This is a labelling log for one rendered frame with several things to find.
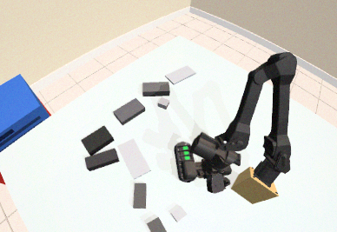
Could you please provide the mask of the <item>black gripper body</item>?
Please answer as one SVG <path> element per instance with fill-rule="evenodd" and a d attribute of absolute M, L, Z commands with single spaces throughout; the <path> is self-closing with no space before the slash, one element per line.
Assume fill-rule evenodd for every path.
<path fill-rule="evenodd" d="M 230 166 L 226 167 L 225 169 L 217 169 L 214 167 L 211 160 L 202 159 L 202 163 L 195 164 L 193 160 L 184 160 L 181 163 L 181 170 L 182 170 L 182 178 L 184 180 L 193 180 L 196 178 L 196 174 L 198 176 L 203 176 L 207 174 L 215 174 L 219 171 L 224 171 L 222 173 L 223 176 L 229 175 L 232 172 Z"/>

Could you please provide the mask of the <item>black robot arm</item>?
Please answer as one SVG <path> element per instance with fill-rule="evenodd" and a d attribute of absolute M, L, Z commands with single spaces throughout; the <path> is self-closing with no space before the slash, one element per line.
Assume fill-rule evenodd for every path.
<path fill-rule="evenodd" d="M 241 166 L 242 151 L 248 146 L 250 123 L 260 98 L 263 84 L 273 83 L 272 125 L 268 136 L 264 136 L 263 156 L 266 157 L 254 169 L 253 176 L 269 188 L 280 173 L 290 171 L 291 142 L 287 135 L 290 84 L 296 73 L 297 58 L 290 52 L 271 55 L 268 60 L 248 73 L 240 107 L 226 132 L 215 138 L 201 132 L 193 141 L 190 153 L 205 160 L 211 160 L 217 169 L 225 169 L 231 164 Z M 226 141 L 226 143 L 224 142 Z M 230 185 L 229 179 L 223 176 L 224 171 L 203 175 L 207 190 L 218 193 Z"/>

